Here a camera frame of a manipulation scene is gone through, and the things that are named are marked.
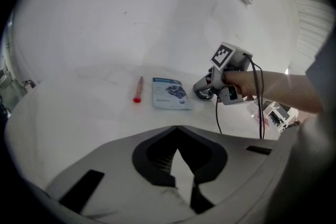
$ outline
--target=hand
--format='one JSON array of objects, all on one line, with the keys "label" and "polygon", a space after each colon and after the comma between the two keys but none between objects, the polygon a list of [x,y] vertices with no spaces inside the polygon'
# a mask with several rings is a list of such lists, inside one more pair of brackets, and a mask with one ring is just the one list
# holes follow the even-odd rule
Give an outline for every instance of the hand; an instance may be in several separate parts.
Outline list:
[{"label": "hand", "polygon": [[236,87],[239,87],[243,97],[256,95],[256,89],[252,71],[224,72],[223,82],[227,85],[234,85]]}]

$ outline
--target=white wall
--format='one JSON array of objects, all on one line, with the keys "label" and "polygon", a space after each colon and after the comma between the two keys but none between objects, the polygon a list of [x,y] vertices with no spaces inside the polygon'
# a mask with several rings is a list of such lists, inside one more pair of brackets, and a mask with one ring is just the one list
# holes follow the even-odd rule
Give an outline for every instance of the white wall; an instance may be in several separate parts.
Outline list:
[{"label": "white wall", "polygon": [[299,30],[292,0],[20,0],[13,24],[23,79],[35,81],[106,62],[202,76],[222,41],[284,72]]},{"label": "white wall", "polygon": [[1,50],[3,55],[3,63],[1,63],[1,68],[4,68],[4,64],[6,64],[6,67],[8,71],[10,72],[10,75],[13,79],[16,79],[19,83],[23,82],[24,80],[20,76],[19,66],[17,65],[16,61],[16,55],[13,48],[13,23],[12,23],[12,15],[10,15],[9,20],[6,24],[6,27],[4,29],[3,35],[1,37]]},{"label": "white wall", "polygon": [[300,30],[289,65],[290,74],[305,74],[315,60],[335,23],[335,9],[330,0],[294,0]]}]

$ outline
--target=black patch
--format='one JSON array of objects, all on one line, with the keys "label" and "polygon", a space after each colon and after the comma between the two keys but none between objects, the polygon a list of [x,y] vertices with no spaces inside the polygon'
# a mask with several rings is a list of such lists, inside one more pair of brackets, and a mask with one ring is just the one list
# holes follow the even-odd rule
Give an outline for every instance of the black patch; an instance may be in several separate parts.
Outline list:
[{"label": "black patch", "polygon": [[80,213],[90,196],[99,185],[104,173],[88,171],[65,195],[59,203],[70,210]]},{"label": "black patch", "polygon": [[201,194],[199,187],[194,186],[191,193],[190,207],[193,208],[197,214],[201,214],[213,206],[214,205]]},{"label": "black patch", "polygon": [[272,152],[270,148],[261,147],[261,146],[248,146],[246,150],[264,154],[264,155],[269,155]]},{"label": "black patch", "polygon": [[[218,58],[225,52],[227,52],[226,56],[223,59],[221,59],[221,61],[219,62]],[[211,60],[220,69],[222,65],[224,64],[224,62],[226,61],[226,59],[232,54],[232,52],[233,51],[229,49],[228,47],[225,47],[224,45],[220,45],[219,49],[214,54]]]}]

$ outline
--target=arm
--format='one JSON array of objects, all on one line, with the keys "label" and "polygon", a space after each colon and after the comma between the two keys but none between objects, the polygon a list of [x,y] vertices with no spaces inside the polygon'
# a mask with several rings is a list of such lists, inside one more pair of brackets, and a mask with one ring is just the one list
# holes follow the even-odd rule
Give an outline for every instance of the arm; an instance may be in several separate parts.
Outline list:
[{"label": "arm", "polygon": [[[320,99],[306,76],[286,75],[263,71],[264,98],[293,108],[319,113],[323,111]],[[261,91],[261,72],[257,71],[259,90]],[[225,72],[224,82],[240,87],[243,96],[257,95],[253,72]]]}]

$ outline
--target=white surface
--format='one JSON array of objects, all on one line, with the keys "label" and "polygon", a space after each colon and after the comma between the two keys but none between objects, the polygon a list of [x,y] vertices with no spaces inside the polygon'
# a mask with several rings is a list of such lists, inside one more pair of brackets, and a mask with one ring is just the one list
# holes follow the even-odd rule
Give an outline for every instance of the white surface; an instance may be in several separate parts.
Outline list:
[{"label": "white surface", "polygon": [[[143,76],[142,102],[132,101]],[[152,78],[180,80],[192,111],[164,110],[152,105]],[[14,109],[5,140],[21,175],[42,189],[63,169],[98,146],[150,129],[190,125],[218,132],[215,99],[200,100],[192,92],[199,79],[163,68],[103,65],[84,67],[48,79],[29,92]],[[222,133],[259,138],[258,122],[248,104],[219,104]],[[265,139],[277,139],[270,130]]]},{"label": "white surface", "polygon": [[131,63],[204,75],[221,42],[283,72],[297,41],[293,0],[20,0],[14,50],[23,80],[80,66]]},{"label": "white surface", "polygon": [[299,111],[295,108],[290,108],[287,113],[289,115],[289,119],[287,120],[288,122],[290,122],[293,118],[297,118],[299,115]]},{"label": "white surface", "polygon": [[289,66],[291,74],[305,74],[334,27],[335,9],[330,0],[294,0],[300,31]]},{"label": "white surface", "polygon": [[179,150],[176,151],[173,158],[171,175],[175,177],[175,185],[179,195],[190,205],[194,174],[182,158]]}]

